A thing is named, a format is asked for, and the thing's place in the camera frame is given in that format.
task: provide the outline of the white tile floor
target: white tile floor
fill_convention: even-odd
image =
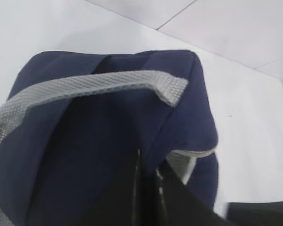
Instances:
[[[88,0],[89,2],[157,29],[195,0]]]
[[[44,50],[136,53],[190,49],[201,58],[220,143],[225,201],[283,200],[283,87],[270,76],[203,51],[83,0],[0,1],[0,104],[25,62]]]

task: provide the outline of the tile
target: tile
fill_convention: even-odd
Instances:
[[[258,67],[281,58],[283,0],[199,0],[160,31]]]
[[[276,60],[269,64],[257,67],[255,68],[255,70],[273,76],[277,79],[281,79],[281,75],[282,75],[281,63],[282,63],[281,60]]]
[[[283,84],[283,59],[255,68],[259,72],[279,79]]]
[[[19,0],[0,13],[0,105],[19,70],[38,52],[104,54],[153,49],[189,49],[201,59],[219,133],[216,152],[223,200],[282,201],[281,83],[88,2]]]
[[[87,0],[157,29],[195,0]]]

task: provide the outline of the bag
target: bag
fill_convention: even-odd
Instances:
[[[196,54],[44,52],[0,107],[0,208],[16,226],[230,225],[217,140]]]

